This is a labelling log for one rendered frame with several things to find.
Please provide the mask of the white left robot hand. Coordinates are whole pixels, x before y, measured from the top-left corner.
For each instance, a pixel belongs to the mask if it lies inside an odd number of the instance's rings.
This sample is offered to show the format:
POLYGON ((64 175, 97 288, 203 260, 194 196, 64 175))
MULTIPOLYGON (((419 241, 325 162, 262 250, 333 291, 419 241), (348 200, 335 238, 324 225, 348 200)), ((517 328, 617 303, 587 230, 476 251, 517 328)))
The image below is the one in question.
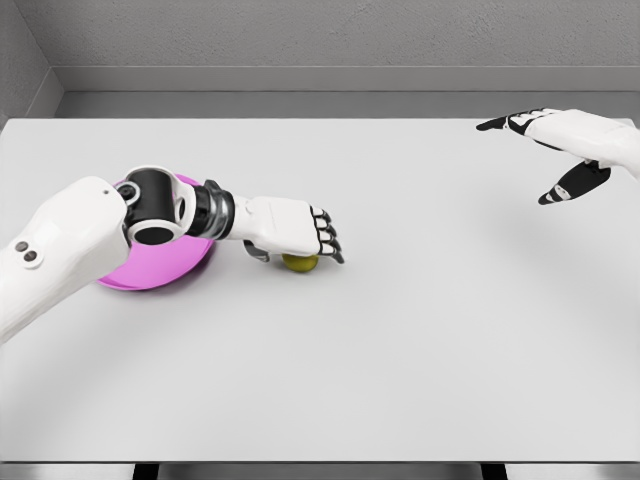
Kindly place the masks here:
POLYGON ((345 263, 330 215, 306 201, 240 199, 229 239, 242 240, 249 255, 262 262, 269 262, 272 254, 285 254, 318 255, 345 263))

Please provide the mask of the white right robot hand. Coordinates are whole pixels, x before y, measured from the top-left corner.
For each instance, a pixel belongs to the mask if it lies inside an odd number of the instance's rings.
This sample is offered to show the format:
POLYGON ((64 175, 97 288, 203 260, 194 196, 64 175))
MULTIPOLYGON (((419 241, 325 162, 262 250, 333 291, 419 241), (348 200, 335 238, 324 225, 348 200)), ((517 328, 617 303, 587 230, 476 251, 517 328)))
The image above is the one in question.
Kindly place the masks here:
POLYGON ((614 167, 626 170, 618 161, 628 127, 633 126, 579 109, 541 108, 490 119, 476 129, 509 130, 580 159, 539 197, 540 205, 550 205, 575 200, 598 188, 610 179, 614 167))

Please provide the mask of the yellow-green apple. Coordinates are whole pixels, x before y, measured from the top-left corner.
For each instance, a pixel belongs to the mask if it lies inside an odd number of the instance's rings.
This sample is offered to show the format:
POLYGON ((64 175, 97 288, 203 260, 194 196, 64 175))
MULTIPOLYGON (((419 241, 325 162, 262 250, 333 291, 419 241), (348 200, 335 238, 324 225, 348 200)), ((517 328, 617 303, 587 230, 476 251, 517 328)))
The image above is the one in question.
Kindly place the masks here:
POLYGON ((295 273, 308 273, 316 268, 319 262, 317 255, 296 256, 291 254, 281 255, 284 265, 295 273))

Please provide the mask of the pink round plate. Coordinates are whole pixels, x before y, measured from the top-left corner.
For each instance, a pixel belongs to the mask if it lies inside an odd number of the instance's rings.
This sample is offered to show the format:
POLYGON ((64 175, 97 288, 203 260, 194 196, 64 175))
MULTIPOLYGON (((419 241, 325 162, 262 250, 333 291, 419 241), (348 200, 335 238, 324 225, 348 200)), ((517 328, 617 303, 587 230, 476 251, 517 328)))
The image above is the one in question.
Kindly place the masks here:
POLYGON ((126 259, 99 284, 124 291, 165 286, 210 252, 214 239, 204 231, 216 207, 204 185, 161 167, 139 167, 114 189, 125 205, 116 232, 124 239, 126 259))

